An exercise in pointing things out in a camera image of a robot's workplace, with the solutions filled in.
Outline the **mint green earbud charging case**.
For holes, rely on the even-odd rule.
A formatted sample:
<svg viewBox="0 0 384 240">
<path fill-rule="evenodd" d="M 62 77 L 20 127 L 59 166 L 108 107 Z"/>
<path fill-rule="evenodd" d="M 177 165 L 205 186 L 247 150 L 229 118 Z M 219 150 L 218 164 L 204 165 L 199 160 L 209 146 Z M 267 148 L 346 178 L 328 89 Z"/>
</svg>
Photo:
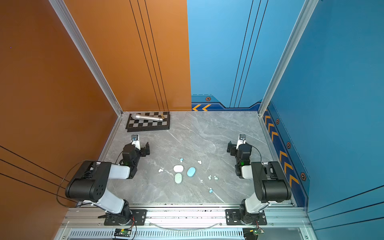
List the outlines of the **mint green earbud charging case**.
<svg viewBox="0 0 384 240">
<path fill-rule="evenodd" d="M 181 173 L 176 173 L 175 174 L 175 183 L 180 184 L 183 181 L 183 176 Z"/>
</svg>

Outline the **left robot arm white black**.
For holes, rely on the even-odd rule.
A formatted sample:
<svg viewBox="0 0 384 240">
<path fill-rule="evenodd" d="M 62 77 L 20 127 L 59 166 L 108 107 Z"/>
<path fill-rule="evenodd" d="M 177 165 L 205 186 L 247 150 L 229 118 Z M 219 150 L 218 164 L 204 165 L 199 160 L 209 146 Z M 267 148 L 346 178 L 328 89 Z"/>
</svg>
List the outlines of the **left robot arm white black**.
<svg viewBox="0 0 384 240">
<path fill-rule="evenodd" d="M 131 210 L 127 200 L 107 190 L 109 180 L 133 179 L 141 157 L 150 154 L 150 145 L 140 146 L 138 140 L 125 145 L 123 159 L 111 162 L 84 161 L 66 187 L 67 198 L 95 205 L 104 210 L 99 216 L 105 226 L 143 226 L 147 210 Z"/>
</svg>

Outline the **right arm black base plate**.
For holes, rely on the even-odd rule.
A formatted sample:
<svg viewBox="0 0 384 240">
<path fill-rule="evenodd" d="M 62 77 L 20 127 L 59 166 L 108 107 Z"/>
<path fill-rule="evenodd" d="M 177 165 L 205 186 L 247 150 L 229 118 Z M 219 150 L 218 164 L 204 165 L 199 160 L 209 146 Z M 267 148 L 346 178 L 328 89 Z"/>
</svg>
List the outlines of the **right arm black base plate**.
<svg viewBox="0 0 384 240">
<path fill-rule="evenodd" d="M 239 209 L 226 209 L 226 221 L 228 226 L 252 225 L 266 226 L 267 218 L 264 212 L 258 214 L 241 213 Z"/>
</svg>

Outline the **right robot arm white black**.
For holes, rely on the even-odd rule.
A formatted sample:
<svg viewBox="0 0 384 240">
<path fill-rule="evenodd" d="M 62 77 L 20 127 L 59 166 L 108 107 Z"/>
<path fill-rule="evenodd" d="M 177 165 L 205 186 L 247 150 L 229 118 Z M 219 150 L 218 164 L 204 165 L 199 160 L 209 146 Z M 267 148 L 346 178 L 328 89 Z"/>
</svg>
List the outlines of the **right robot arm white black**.
<svg viewBox="0 0 384 240">
<path fill-rule="evenodd" d="M 236 175 L 240 179 L 252 180 L 254 193 L 242 200 L 239 209 L 227 209 L 227 225 L 265 226 L 265 209 L 272 203 L 282 203 L 292 197 L 291 187 L 278 162 L 252 162 L 250 156 L 254 147 L 245 140 L 237 144 L 228 143 L 227 152 L 236 159 Z"/>
</svg>

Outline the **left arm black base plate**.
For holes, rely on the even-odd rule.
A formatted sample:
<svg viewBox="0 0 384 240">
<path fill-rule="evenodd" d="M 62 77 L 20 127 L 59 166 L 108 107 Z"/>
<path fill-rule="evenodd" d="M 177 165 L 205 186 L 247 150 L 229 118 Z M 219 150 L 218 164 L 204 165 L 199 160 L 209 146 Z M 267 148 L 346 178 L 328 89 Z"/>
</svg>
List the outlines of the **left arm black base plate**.
<svg viewBox="0 0 384 240">
<path fill-rule="evenodd" d="M 145 224 L 147 210 L 129 210 L 129 215 L 123 217 L 122 214 L 106 214 L 105 226 L 143 226 Z"/>
</svg>

